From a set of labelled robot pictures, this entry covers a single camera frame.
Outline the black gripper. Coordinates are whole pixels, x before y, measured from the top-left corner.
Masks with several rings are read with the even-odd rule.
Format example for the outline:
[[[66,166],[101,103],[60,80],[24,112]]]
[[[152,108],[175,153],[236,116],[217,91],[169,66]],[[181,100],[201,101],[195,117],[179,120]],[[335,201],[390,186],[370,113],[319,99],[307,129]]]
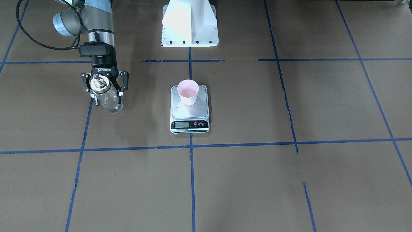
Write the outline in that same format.
[[[115,80],[114,85],[117,94],[119,96],[123,96],[124,92],[128,89],[129,73],[126,71],[119,72],[117,68],[117,58],[115,55],[92,56],[91,66],[91,73],[82,73],[80,77],[84,91],[90,94],[90,97],[93,99],[95,105],[99,105],[99,100],[90,85],[92,75],[103,74],[111,81]]]

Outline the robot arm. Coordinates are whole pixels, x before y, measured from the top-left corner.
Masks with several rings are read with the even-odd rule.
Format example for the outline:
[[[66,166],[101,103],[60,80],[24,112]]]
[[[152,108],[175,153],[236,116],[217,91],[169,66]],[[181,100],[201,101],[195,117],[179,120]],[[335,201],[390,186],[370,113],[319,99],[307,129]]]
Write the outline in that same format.
[[[91,59],[92,70],[82,73],[84,91],[96,105],[118,112],[121,97],[128,89],[128,72],[117,67],[112,6],[109,0],[70,0],[70,9],[53,17],[53,26],[63,36],[87,35],[87,42],[78,46],[81,57]]]

